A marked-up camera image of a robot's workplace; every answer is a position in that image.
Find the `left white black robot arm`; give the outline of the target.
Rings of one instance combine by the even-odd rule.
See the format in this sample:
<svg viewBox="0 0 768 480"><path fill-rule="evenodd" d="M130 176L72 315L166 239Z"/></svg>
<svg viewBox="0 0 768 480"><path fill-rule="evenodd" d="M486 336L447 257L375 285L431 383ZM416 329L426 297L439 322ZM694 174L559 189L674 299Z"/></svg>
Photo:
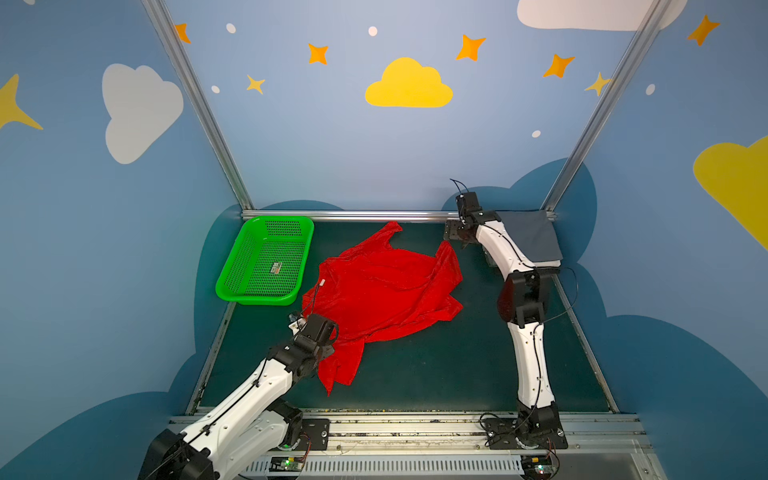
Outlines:
<svg viewBox="0 0 768 480"><path fill-rule="evenodd" d="M239 387L182 431L150 443L140 479L233 479L274 448L296 445L303 413L283 396L333 353L338 325L318 314L298 319L291 340L271 347Z"/></svg>

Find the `red t shirt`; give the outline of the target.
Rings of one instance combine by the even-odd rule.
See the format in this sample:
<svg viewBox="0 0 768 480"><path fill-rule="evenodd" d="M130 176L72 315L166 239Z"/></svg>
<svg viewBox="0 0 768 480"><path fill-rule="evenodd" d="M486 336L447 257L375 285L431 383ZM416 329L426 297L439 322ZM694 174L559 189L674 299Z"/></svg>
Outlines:
<svg viewBox="0 0 768 480"><path fill-rule="evenodd" d="M318 267L318 280L302 298L302 311L338 325L334 353L318 378L330 393L354 381L365 346L398 340L452 321L463 305L452 296L463 276L454 248L442 241L432 256L395 248L403 230L391 221Z"/></svg>

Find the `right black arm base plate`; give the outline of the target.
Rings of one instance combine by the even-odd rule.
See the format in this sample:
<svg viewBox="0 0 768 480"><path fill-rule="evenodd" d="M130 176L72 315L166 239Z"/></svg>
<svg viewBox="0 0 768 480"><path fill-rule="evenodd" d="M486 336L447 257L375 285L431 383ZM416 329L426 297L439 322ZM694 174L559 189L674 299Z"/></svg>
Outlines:
<svg viewBox="0 0 768 480"><path fill-rule="evenodd" d="M485 445L491 450L560 450L568 448L562 428L527 431L517 425L517 419L483 415L479 425L486 436Z"/></svg>

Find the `green plastic mesh basket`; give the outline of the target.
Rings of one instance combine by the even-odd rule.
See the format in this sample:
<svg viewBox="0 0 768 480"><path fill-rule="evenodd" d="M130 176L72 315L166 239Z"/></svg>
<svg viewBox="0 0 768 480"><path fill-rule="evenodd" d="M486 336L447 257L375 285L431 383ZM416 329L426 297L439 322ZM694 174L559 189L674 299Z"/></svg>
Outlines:
<svg viewBox="0 0 768 480"><path fill-rule="evenodd" d="M240 305L287 306L299 293L315 226L306 218L246 221L215 285L218 297ZM271 274L281 262L279 274Z"/></svg>

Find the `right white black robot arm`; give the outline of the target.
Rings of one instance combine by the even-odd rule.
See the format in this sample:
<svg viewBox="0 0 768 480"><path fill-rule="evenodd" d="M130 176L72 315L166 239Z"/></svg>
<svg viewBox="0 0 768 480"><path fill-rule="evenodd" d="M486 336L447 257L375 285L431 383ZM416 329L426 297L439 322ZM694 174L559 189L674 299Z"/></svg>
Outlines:
<svg viewBox="0 0 768 480"><path fill-rule="evenodd" d="M562 261L552 222L543 211L485 210L468 195L457 201L458 218L447 222L445 237L480 245L500 271L496 308L511 335L517 366L517 419L489 445L502 448L511 438L523 449L566 448L544 348L550 284Z"/></svg>

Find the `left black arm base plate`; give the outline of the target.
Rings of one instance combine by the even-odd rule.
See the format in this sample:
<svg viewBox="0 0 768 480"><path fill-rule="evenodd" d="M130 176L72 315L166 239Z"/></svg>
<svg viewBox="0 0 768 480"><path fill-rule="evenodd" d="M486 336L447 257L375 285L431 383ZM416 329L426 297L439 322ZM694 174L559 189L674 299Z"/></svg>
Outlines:
<svg viewBox="0 0 768 480"><path fill-rule="evenodd" d="M285 437L277 447L277 451L326 451L330 438L330 420L326 418L303 420L301 424L288 426Z"/></svg>

